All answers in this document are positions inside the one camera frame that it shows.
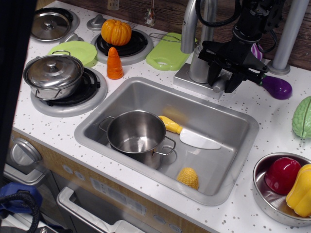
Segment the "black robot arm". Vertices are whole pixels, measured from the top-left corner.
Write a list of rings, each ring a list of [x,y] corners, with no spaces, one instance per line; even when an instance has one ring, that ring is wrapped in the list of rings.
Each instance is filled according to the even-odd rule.
[[[282,17],[283,0],[237,0],[232,17],[221,22],[208,22],[201,16],[201,2],[195,3],[200,22],[208,27],[222,27],[234,20],[232,39],[228,42],[204,41],[199,58],[209,65],[207,83],[213,86],[221,70],[232,75],[225,85],[225,93],[233,92],[243,81],[250,80],[261,84],[269,71],[267,65],[251,52],[253,44],[258,43],[264,33],[269,33],[277,41],[274,28],[279,26]]]

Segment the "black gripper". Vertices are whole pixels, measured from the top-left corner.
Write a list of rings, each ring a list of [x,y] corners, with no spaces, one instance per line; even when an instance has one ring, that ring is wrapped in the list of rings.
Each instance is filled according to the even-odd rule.
[[[199,58],[209,65],[207,83],[213,86],[222,69],[232,72],[225,93],[232,93],[243,81],[259,83],[268,72],[268,66],[252,54],[251,47],[251,44],[237,40],[204,41]]]

